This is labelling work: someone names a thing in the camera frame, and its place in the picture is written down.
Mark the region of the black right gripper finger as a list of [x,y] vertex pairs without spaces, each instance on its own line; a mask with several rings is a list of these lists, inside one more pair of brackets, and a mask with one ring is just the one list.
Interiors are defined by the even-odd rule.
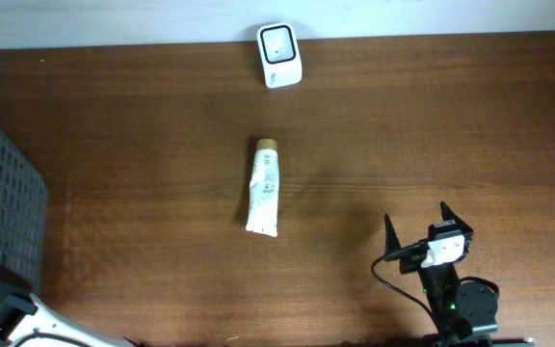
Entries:
[[454,221],[454,226],[458,228],[464,235],[473,234],[473,228],[462,220],[445,201],[440,203],[441,216],[444,222]]
[[402,249],[394,225],[388,214],[384,215],[385,245],[384,254],[394,254]]

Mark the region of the white tube with tan cap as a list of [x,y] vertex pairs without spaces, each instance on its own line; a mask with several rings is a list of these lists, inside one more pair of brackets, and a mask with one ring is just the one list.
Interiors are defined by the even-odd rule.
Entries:
[[278,143],[261,139],[256,143],[252,164],[246,231],[278,236],[279,183]]

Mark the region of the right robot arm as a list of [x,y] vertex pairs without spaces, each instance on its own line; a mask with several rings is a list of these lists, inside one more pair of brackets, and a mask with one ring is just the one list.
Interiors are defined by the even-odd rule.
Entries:
[[429,225],[425,239],[403,247],[390,217],[384,217],[384,254],[373,261],[399,262],[399,271],[416,273],[427,298],[422,302],[382,279],[373,277],[398,294],[420,305],[433,321],[437,333],[424,337],[429,346],[491,346],[497,332],[496,313],[500,290],[492,281],[459,277],[455,264],[469,254],[474,230],[443,201],[442,220]]

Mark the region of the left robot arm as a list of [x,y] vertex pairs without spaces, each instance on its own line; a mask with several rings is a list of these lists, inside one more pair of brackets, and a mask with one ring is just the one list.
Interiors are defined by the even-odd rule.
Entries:
[[40,300],[30,282],[0,265],[0,347],[135,345],[125,337],[99,333],[57,313]]

